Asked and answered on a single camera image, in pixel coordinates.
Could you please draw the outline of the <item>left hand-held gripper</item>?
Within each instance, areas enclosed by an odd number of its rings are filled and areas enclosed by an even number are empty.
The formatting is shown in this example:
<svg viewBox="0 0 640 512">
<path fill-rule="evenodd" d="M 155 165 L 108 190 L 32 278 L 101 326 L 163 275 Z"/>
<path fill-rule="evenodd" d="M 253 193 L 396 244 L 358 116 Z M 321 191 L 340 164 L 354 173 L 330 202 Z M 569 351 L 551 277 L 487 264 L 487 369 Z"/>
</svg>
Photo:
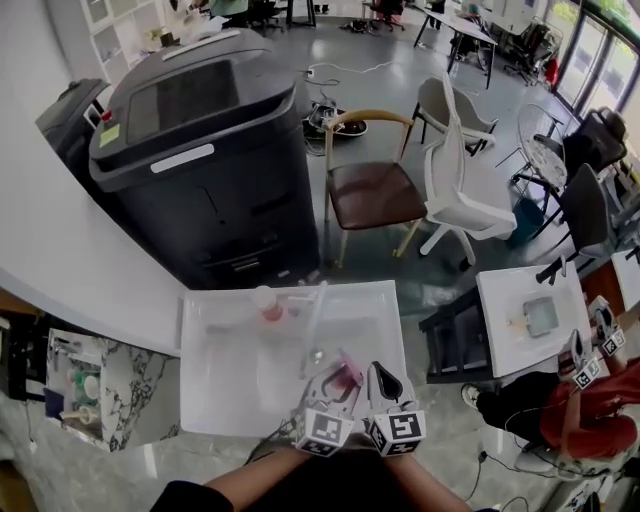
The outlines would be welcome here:
<svg viewBox="0 0 640 512">
<path fill-rule="evenodd" d="M 353 410 L 363 387 L 363 376 L 352 375 L 346 401 L 340 397 L 339 367 L 327 367 L 312 377 L 304 399 L 295 410 L 295 448 L 315 456 L 332 456 L 346 444 L 355 420 Z"/>
</svg>

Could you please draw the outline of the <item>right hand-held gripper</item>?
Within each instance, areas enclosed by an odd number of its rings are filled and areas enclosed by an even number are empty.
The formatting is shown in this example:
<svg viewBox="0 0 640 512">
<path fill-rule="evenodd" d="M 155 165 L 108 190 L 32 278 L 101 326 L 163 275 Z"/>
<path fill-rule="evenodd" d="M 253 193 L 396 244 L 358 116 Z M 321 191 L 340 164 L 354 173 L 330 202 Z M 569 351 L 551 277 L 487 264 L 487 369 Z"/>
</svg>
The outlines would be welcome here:
<svg viewBox="0 0 640 512">
<path fill-rule="evenodd" d="M 426 437 L 426 420 L 424 411 L 414 405 L 411 383 L 372 361 L 367 369 L 367 399 L 365 431 L 377 452 L 381 456 L 414 452 Z"/>
</svg>

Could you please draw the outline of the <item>pink translucent plastic container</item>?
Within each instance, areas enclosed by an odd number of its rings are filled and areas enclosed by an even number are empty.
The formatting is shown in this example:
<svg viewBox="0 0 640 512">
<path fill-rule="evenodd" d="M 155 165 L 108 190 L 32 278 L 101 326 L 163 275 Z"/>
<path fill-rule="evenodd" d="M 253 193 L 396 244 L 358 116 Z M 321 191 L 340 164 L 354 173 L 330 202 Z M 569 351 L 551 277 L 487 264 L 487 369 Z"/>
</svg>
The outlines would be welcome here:
<svg viewBox="0 0 640 512">
<path fill-rule="evenodd" d="M 342 348 L 337 350 L 338 374 L 334 387 L 346 391 L 353 387 L 361 389 L 364 386 L 364 376 L 351 356 Z"/>
</svg>

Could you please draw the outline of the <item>person's left forearm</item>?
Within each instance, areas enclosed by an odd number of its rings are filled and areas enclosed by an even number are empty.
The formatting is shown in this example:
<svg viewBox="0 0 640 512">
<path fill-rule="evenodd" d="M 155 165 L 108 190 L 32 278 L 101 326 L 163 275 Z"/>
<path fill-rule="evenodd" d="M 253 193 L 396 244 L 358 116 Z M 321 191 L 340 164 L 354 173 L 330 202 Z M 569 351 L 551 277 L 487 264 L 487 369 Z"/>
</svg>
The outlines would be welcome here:
<svg viewBox="0 0 640 512">
<path fill-rule="evenodd" d="M 207 482 L 205 487 L 223 495 L 231 503 L 234 512 L 242 512 L 309 459 L 309 453 L 293 448 L 279 448 L 216 477 Z"/>
</svg>

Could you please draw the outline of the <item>person's right forearm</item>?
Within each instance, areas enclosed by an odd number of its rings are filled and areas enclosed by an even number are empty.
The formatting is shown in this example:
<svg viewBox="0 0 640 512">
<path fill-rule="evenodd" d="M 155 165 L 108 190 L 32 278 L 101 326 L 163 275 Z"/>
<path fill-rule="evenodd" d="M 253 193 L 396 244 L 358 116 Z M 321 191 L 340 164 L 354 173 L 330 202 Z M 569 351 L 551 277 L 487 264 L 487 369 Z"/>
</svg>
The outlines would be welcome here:
<svg viewBox="0 0 640 512">
<path fill-rule="evenodd" d="M 472 512 L 411 454 L 386 457 L 383 461 L 420 512 Z"/>
</svg>

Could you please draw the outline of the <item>red bottle with white cap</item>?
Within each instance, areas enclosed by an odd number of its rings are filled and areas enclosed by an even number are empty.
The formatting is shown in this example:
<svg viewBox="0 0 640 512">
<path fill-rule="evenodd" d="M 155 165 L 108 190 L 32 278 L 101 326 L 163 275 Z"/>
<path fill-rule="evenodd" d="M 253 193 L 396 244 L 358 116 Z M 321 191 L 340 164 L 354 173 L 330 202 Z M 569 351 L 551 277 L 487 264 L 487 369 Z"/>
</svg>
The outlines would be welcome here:
<svg viewBox="0 0 640 512">
<path fill-rule="evenodd" d="M 284 319 L 284 309 L 274 289 L 259 286 L 253 290 L 251 299 L 265 322 L 276 324 Z"/>
</svg>

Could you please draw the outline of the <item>white faucet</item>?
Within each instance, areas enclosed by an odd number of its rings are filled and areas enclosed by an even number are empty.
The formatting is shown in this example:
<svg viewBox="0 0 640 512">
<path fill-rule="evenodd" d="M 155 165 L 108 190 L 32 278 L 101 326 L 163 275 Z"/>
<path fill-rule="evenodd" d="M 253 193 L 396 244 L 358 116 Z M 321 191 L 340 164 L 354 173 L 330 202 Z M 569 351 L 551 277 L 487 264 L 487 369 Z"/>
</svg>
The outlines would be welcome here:
<svg viewBox="0 0 640 512">
<path fill-rule="evenodd" d="M 317 348 L 316 331 L 322 316 L 329 284 L 321 281 L 313 291 L 304 295 L 289 295 L 286 312 L 291 318 L 289 335 L 299 356 L 299 378 L 308 375 L 309 367 L 323 359 L 322 350 Z"/>
</svg>

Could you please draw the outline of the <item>person's black clothing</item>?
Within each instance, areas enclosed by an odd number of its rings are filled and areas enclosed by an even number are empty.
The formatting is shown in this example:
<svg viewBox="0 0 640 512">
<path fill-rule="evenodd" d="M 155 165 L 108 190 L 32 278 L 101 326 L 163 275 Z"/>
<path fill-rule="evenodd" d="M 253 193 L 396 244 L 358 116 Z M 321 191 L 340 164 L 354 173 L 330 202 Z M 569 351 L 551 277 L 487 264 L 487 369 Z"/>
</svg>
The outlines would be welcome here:
<svg viewBox="0 0 640 512">
<path fill-rule="evenodd" d="M 242 512 L 420 512 L 383 459 L 371 449 L 340 450 L 328 458 L 311 455 Z M 205 484 L 169 482 L 150 512 L 234 512 L 223 495 Z"/>
</svg>

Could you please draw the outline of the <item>white sink table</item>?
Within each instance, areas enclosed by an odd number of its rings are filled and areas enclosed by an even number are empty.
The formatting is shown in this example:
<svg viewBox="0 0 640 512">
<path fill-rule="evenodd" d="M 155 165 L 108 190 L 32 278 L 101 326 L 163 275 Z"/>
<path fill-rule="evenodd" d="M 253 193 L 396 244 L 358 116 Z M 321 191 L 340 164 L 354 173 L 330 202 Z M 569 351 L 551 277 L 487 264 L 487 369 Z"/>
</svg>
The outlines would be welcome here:
<svg viewBox="0 0 640 512">
<path fill-rule="evenodd" d="M 312 340 L 317 287 L 278 288 L 283 317 L 266 320 L 251 289 L 191 291 L 183 304 L 180 411 L 184 430 L 265 437 L 290 416 L 308 380 L 341 354 L 406 376 L 394 281 L 326 288 Z"/>
</svg>

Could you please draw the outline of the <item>small white table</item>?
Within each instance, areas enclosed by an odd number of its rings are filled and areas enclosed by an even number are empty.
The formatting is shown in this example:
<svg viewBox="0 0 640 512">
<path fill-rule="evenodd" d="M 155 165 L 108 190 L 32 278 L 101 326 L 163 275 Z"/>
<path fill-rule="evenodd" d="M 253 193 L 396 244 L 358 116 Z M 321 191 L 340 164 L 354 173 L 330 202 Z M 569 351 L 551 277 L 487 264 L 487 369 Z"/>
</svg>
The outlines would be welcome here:
<svg viewBox="0 0 640 512">
<path fill-rule="evenodd" d="M 426 380 L 453 384 L 517 376 L 539 365 L 551 370 L 573 331 L 591 335 L 587 306 L 574 263 L 555 280 L 530 266 L 483 271 L 476 286 L 419 322 L 428 349 Z M 550 332 L 534 337 L 525 305 L 548 299 L 555 308 Z"/>
</svg>

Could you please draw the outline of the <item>wooden chair with brown seat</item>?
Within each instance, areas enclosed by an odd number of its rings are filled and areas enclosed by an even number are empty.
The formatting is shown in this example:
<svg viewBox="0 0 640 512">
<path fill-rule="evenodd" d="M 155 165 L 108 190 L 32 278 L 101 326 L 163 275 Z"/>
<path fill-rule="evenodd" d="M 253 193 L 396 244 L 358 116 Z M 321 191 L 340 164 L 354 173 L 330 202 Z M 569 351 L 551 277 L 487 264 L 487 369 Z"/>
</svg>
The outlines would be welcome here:
<svg viewBox="0 0 640 512">
<path fill-rule="evenodd" d="M 399 146 L 390 161 L 365 161 L 336 166 L 332 162 L 334 134 L 348 122 L 382 121 L 402 126 Z M 405 253 L 427 209 L 422 196 L 401 165 L 414 121 L 379 109 L 360 109 L 337 115 L 325 123 L 324 221 L 333 211 L 341 230 L 336 266 L 344 264 L 349 234 L 410 223 L 408 233 L 392 256 Z"/>
</svg>

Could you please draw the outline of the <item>black faucet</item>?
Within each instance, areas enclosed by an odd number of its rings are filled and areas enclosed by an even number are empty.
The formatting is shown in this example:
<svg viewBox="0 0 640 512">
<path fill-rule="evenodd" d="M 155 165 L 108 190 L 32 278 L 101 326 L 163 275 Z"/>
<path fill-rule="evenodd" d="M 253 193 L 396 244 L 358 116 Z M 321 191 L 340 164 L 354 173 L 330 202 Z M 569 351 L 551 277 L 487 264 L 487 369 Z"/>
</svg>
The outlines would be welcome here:
<svg viewBox="0 0 640 512">
<path fill-rule="evenodd" d="M 562 277 L 566 276 L 568 260 L 561 255 L 553 263 L 549 264 L 544 270 L 536 274 L 535 279 L 539 284 L 547 281 L 551 286 L 554 285 L 557 274 Z"/>
</svg>

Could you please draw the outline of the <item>white office chair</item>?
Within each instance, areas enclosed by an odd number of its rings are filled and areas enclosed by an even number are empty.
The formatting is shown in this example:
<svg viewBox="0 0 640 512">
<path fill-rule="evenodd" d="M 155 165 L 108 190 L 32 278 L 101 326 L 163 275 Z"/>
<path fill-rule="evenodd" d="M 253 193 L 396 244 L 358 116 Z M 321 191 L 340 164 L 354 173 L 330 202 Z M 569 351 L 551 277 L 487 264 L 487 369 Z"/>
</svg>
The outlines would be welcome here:
<svg viewBox="0 0 640 512">
<path fill-rule="evenodd" d="M 444 138 L 425 147 L 426 220 L 436 231 L 419 248 L 422 257 L 447 233 L 461 243 L 466 270 L 476 263 L 470 240 L 507 239 L 517 227 L 507 184 L 482 162 L 467 155 L 462 123 L 449 76 L 442 76 L 449 122 Z"/>
</svg>

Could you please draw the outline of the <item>teal bin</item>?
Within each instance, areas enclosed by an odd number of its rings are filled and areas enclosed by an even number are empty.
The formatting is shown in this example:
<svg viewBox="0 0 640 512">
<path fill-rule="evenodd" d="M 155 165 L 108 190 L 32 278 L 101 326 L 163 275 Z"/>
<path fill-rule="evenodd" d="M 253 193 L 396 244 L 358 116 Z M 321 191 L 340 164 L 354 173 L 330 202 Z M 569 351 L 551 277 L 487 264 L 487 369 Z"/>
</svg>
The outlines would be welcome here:
<svg viewBox="0 0 640 512">
<path fill-rule="evenodd" d="M 516 203 L 513 213 L 517 225 L 506 240 L 506 245 L 511 249 L 526 244 L 545 221 L 544 214 L 537 203 L 527 197 L 521 198 Z"/>
</svg>

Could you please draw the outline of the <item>large dark printer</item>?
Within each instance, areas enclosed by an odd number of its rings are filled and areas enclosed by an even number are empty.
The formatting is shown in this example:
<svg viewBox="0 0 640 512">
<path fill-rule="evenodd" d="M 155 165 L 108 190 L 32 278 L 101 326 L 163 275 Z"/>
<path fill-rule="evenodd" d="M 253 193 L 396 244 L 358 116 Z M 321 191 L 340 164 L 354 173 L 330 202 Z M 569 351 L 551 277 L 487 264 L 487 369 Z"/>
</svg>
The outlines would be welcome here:
<svg viewBox="0 0 640 512">
<path fill-rule="evenodd" d="M 107 87 L 99 78 L 72 81 L 36 119 L 37 128 L 65 164 L 87 148 L 103 113 L 98 96 Z"/>
<path fill-rule="evenodd" d="M 318 267 L 302 88 L 268 39 L 237 28 L 154 53 L 112 93 L 90 176 L 186 287 L 276 285 Z"/>
</svg>

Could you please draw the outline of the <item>beige cup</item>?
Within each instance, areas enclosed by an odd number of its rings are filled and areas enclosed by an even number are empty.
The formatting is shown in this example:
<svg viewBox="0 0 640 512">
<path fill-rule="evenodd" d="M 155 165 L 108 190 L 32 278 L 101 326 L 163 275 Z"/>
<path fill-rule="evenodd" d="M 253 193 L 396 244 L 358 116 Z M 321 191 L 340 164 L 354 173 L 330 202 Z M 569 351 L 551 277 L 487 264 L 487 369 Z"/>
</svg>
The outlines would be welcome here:
<svg viewBox="0 0 640 512">
<path fill-rule="evenodd" d="M 100 420 L 100 415 L 96 409 L 88 406 L 80 406 L 75 411 L 62 411 L 60 418 L 63 421 L 78 420 L 84 425 L 96 424 Z"/>
</svg>

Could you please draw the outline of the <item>black round base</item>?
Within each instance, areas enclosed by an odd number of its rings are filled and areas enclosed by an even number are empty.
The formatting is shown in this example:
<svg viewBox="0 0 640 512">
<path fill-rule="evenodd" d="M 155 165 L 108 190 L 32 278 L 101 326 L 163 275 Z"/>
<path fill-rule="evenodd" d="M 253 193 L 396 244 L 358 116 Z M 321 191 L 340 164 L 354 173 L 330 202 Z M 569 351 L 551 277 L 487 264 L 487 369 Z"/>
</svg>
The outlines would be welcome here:
<svg viewBox="0 0 640 512">
<path fill-rule="evenodd" d="M 307 138 L 321 140 L 325 137 L 326 123 L 344 113 L 329 103 L 311 102 L 311 111 L 303 120 L 303 131 Z M 357 138 L 368 131 L 365 121 L 347 121 L 337 125 L 334 135 L 342 138 Z"/>
</svg>

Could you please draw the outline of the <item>dark grey chair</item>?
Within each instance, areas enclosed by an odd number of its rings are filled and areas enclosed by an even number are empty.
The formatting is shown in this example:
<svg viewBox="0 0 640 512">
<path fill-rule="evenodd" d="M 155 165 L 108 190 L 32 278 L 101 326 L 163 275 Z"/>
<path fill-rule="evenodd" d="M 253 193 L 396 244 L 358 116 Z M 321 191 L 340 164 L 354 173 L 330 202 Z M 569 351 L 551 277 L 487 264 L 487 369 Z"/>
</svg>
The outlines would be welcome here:
<svg viewBox="0 0 640 512">
<path fill-rule="evenodd" d="M 533 239 L 561 215 L 568 233 L 558 244 L 568 236 L 571 237 L 574 252 L 565 260 L 570 262 L 577 257 L 584 257 L 585 261 L 577 268 L 577 273 L 580 273 L 596 260 L 603 258 L 614 246 L 614 229 L 611 225 L 606 193 L 592 167 L 584 163 L 556 200 L 558 210 L 534 233 Z"/>
</svg>

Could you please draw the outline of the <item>purple cloth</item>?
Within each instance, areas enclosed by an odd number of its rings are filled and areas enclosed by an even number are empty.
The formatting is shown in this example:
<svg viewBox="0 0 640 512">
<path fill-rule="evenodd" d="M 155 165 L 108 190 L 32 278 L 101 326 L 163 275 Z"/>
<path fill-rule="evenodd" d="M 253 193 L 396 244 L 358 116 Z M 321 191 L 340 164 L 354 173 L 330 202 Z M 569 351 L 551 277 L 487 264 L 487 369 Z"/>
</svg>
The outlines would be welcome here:
<svg viewBox="0 0 640 512">
<path fill-rule="evenodd" d="M 60 421 L 60 414 L 65 410 L 65 397 L 47 387 L 43 389 L 45 416 Z"/>
</svg>

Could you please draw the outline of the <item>beige shell chair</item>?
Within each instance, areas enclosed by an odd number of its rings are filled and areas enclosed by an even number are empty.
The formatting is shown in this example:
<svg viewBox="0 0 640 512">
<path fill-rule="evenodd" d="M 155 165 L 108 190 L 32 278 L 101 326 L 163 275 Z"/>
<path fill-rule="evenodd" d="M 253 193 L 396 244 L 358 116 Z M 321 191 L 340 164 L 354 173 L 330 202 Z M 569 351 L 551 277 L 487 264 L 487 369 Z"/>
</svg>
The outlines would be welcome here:
<svg viewBox="0 0 640 512">
<path fill-rule="evenodd" d="M 456 112 L 461 121 L 461 130 L 465 149 L 474 156 L 487 146 L 496 142 L 494 130 L 498 118 L 487 121 L 480 117 L 470 97 L 463 91 L 453 88 Z M 426 79 L 418 90 L 417 102 L 412 120 L 423 123 L 420 143 L 425 142 L 426 129 L 431 127 L 444 135 L 449 124 L 449 108 L 446 102 L 441 79 Z"/>
</svg>

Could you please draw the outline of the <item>black crate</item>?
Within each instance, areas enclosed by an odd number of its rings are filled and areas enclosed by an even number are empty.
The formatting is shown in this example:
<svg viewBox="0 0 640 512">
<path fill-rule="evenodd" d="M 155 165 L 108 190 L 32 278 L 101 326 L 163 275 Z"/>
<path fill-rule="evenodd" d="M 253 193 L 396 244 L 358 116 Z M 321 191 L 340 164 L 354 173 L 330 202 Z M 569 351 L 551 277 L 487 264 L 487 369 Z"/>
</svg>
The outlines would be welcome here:
<svg viewBox="0 0 640 512">
<path fill-rule="evenodd" d="M 0 346 L 0 391 L 8 398 L 44 402 L 47 379 L 48 315 L 7 312 Z"/>
</svg>

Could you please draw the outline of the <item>black office chair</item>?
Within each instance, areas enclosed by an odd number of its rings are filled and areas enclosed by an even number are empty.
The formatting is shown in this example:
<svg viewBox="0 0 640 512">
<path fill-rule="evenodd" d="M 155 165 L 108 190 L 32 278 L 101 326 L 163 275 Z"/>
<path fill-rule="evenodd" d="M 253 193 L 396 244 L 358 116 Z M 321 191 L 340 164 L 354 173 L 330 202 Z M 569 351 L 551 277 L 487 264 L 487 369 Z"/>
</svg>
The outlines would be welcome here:
<svg viewBox="0 0 640 512">
<path fill-rule="evenodd" d="M 563 139 L 567 181 L 583 164 L 598 173 L 623 159 L 626 125 L 617 111 L 608 107 L 590 110 L 578 129 Z"/>
</svg>

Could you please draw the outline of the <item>wooden cabinet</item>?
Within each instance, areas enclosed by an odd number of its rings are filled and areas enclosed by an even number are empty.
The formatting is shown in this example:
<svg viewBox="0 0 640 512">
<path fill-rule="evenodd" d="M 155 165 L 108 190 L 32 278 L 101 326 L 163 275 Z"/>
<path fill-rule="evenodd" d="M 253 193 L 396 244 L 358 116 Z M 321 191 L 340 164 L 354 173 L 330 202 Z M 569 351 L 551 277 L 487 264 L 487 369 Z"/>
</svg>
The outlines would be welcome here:
<svg viewBox="0 0 640 512">
<path fill-rule="evenodd" d="M 14 317 L 38 318 L 40 316 L 41 311 L 37 307 L 0 287 L 0 317 L 9 320 Z"/>
</svg>

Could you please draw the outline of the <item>white office table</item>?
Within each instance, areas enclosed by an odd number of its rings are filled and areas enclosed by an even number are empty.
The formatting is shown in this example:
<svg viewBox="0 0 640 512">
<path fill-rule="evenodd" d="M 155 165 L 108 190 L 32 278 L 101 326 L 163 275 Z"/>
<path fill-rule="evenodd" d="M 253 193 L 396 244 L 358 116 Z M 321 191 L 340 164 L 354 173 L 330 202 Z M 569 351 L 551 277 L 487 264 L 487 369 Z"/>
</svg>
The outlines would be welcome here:
<svg viewBox="0 0 640 512">
<path fill-rule="evenodd" d="M 425 20 L 422 24 L 422 27 L 420 29 L 418 36 L 414 41 L 414 46 L 417 46 L 418 43 L 420 42 L 422 34 L 424 30 L 427 28 L 428 18 L 437 20 L 442 25 L 449 27 L 454 31 L 455 36 L 458 38 L 458 41 L 456 42 L 456 44 L 450 50 L 450 53 L 449 53 L 449 60 L 448 60 L 448 67 L 447 67 L 448 73 L 450 73 L 453 68 L 454 62 L 456 60 L 456 55 L 458 53 L 463 36 L 466 36 L 472 40 L 475 40 L 476 42 L 488 44 L 490 46 L 490 57 L 488 59 L 488 70 L 486 72 L 486 76 L 487 76 L 486 89 L 489 89 L 492 73 L 493 73 L 495 53 L 496 53 L 496 48 L 498 43 L 490 35 L 486 34 L 479 25 L 469 20 L 460 18 L 458 16 L 451 17 L 447 14 L 436 13 L 436 12 L 433 12 L 432 10 L 426 10 L 424 14 L 425 14 Z"/>
</svg>

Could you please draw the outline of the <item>red office chair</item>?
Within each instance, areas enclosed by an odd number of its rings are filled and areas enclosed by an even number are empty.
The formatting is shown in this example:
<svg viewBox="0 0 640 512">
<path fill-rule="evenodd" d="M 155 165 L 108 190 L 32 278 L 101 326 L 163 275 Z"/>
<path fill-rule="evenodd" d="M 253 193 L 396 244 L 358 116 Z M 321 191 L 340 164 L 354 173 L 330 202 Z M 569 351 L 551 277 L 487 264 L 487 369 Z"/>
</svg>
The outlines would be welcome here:
<svg viewBox="0 0 640 512">
<path fill-rule="evenodd" d="M 395 27 L 405 31 L 406 28 L 400 21 L 404 6 L 405 0 L 372 0 L 369 9 L 374 17 L 369 21 L 369 26 L 378 30 L 380 25 L 385 25 L 390 31 Z"/>
</svg>

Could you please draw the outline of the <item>white shelf unit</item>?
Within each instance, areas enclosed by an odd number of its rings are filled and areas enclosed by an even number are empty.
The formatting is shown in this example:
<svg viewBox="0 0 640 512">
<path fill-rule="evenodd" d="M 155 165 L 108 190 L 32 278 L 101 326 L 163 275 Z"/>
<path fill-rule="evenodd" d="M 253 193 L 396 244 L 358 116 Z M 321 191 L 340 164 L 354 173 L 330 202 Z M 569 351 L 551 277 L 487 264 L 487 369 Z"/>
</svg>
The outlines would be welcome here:
<svg viewBox="0 0 640 512">
<path fill-rule="evenodd" d="M 116 86 L 161 48 L 161 0 L 79 0 L 91 44 L 107 82 Z"/>
</svg>

